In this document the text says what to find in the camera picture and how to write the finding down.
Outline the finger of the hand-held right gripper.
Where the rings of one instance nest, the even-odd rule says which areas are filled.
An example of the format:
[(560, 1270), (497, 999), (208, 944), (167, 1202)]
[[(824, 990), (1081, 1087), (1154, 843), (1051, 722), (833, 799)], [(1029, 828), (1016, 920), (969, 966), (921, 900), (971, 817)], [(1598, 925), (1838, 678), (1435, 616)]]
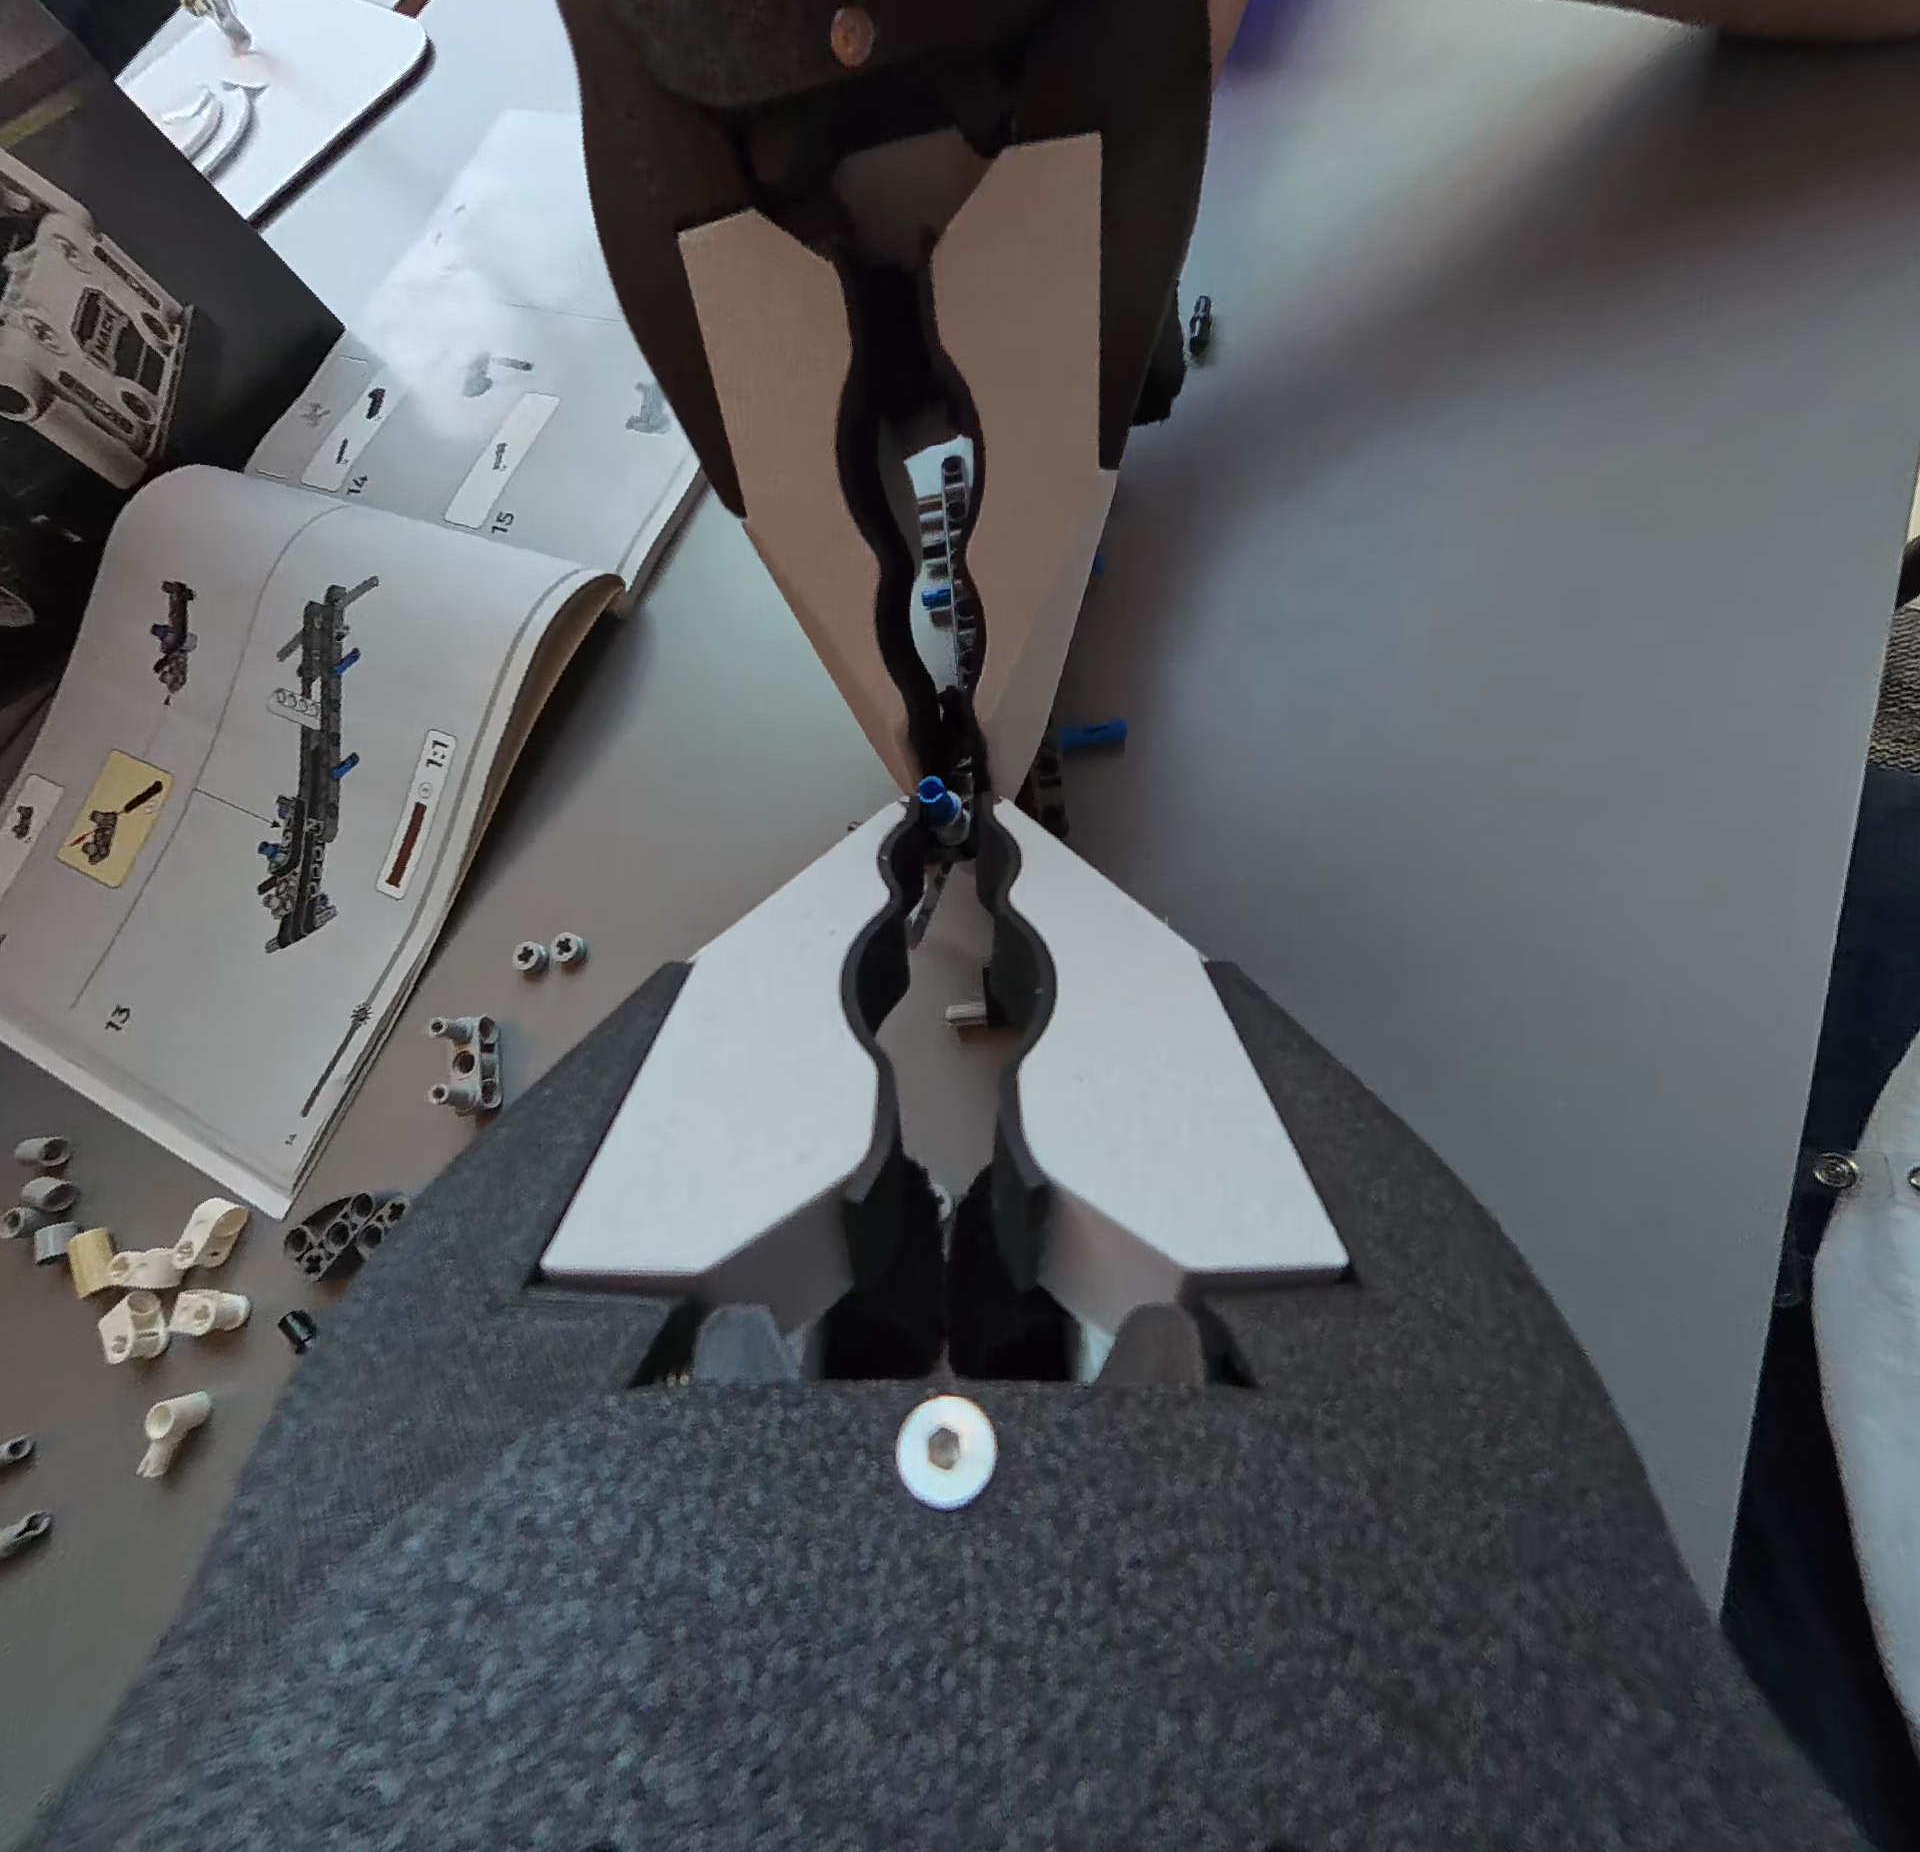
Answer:
[(932, 337), (972, 399), (967, 564), (983, 601), (974, 713), (1015, 795), (1051, 718), (1117, 474), (1099, 460), (1101, 141), (958, 133), (901, 141), (906, 247), (925, 251)]
[(754, 207), (686, 229), (681, 254), (747, 537), (877, 762), (908, 788), (921, 768), (877, 641), (877, 546), (840, 456), (853, 333), (837, 269)]

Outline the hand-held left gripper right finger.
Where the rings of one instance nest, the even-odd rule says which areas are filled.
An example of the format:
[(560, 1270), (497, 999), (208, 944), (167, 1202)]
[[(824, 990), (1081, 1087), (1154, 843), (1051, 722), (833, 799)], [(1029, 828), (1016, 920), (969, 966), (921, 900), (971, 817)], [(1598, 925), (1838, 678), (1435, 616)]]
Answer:
[(1325, 1289), (1352, 1257), (1207, 955), (1015, 801), (980, 808), (996, 1078), (983, 1221), (1013, 1316), (1108, 1351), (1150, 1307)]

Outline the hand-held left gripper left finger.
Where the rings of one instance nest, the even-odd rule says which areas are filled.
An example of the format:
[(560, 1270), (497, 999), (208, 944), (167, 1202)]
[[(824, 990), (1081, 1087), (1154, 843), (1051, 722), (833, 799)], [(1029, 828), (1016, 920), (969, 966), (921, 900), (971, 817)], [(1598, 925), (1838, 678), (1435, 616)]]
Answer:
[(685, 968), (540, 1257), (540, 1281), (765, 1307), (938, 1351), (939, 1197), (881, 1026), (910, 986), (928, 832), (892, 801)]

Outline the black lego beam assembly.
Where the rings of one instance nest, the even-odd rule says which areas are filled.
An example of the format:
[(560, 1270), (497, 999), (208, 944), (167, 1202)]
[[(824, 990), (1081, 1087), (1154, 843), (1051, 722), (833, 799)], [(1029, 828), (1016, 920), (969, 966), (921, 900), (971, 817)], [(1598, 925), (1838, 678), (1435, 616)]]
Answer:
[[(971, 691), (985, 632), (978, 597), (963, 566), (963, 528), (972, 513), (974, 449), (961, 436), (921, 447), (906, 458), (914, 498), (917, 570), (910, 625), (938, 693)], [(1073, 718), (1059, 696), (1046, 707), (1044, 737), (1018, 788), (1018, 808), (1059, 839), (1071, 836), (1066, 764), (1071, 755), (1123, 748), (1123, 718)]]

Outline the grey lego pin connector block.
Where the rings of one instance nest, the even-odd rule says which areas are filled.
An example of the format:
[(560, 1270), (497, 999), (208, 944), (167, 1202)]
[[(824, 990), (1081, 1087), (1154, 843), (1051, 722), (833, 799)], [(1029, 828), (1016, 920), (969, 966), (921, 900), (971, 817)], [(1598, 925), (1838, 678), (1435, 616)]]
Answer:
[(431, 1017), (426, 1035), (446, 1052), (446, 1074), (428, 1087), (428, 1103), (463, 1118), (497, 1113), (503, 1105), (499, 1021), (494, 1015)]

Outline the lego instruction booklet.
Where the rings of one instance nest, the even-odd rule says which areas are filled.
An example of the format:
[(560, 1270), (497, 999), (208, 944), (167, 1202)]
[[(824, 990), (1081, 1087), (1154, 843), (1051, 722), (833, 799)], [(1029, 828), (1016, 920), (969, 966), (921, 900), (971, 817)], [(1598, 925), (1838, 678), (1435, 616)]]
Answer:
[(246, 471), (164, 474), (109, 535), (4, 795), (4, 1043), (288, 1215), (703, 487), (580, 117), (501, 113)]

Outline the black lego box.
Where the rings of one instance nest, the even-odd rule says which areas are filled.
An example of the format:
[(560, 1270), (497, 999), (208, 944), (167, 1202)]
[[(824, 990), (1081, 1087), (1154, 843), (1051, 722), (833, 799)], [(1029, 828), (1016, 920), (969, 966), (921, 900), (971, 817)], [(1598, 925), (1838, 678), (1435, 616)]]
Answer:
[(72, 658), (133, 495), (239, 469), (345, 326), (41, 0), (2, 0), (2, 726)]

